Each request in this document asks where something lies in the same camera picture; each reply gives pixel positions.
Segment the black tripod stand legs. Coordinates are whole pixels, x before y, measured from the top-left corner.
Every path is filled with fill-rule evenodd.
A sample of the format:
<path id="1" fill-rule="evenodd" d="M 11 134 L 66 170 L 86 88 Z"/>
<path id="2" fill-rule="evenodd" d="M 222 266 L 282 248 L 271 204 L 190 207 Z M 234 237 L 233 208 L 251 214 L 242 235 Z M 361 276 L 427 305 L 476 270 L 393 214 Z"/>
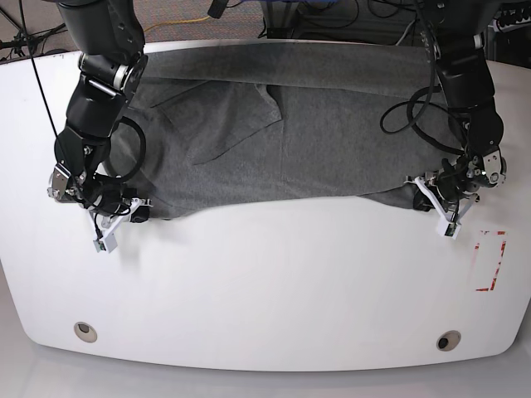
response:
<path id="1" fill-rule="evenodd" d="M 25 33 L 23 25 L 16 22 L 14 17 L 3 7 L 1 7 L 1 16 L 17 31 L 10 41 L 1 41 L 1 51 L 7 52 L 6 55 L 1 56 L 1 62 L 13 61 L 15 57 L 24 58 L 27 56 L 27 53 L 35 55 L 39 50 L 40 55 L 43 55 L 48 39 L 67 31 L 66 25 L 62 23 L 43 31 Z"/>

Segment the grey T-shirt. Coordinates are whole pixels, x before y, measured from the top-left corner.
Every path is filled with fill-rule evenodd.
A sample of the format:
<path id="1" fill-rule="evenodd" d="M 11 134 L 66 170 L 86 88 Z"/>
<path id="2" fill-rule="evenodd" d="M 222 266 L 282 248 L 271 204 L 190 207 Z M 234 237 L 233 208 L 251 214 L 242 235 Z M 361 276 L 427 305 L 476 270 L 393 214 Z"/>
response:
<path id="1" fill-rule="evenodd" d="M 411 208 L 407 177 L 446 155 L 407 128 L 397 104 L 429 77 L 419 47 L 262 42 L 152 54 L 125 110 L 147 142 L 130 183 L 163 219 L 312 197 Z"/>

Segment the white power strip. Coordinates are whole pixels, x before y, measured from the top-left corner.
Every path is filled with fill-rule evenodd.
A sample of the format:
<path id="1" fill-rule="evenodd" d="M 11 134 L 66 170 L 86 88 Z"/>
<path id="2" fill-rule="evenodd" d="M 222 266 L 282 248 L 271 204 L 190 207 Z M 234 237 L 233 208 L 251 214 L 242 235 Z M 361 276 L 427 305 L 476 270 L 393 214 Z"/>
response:
<path id="1" fill-rule="evenodd" d="M 494 30 L 496 32 L 511 32 L 529 25 L 529 8 L 502 11 L 494 20 Z"/>

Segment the red tape rectangle marking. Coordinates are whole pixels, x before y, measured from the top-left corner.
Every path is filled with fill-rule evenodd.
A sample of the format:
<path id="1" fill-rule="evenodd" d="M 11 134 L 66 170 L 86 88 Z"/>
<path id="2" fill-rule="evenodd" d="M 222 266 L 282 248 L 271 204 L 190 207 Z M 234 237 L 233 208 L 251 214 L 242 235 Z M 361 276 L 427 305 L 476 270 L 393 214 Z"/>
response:
<path id="1" fill-rule="evenodd" d="M 470 282 L 475 292 L 494 290 L 503 262 L 506 231 L 480 231 L 474 248 Z"/>

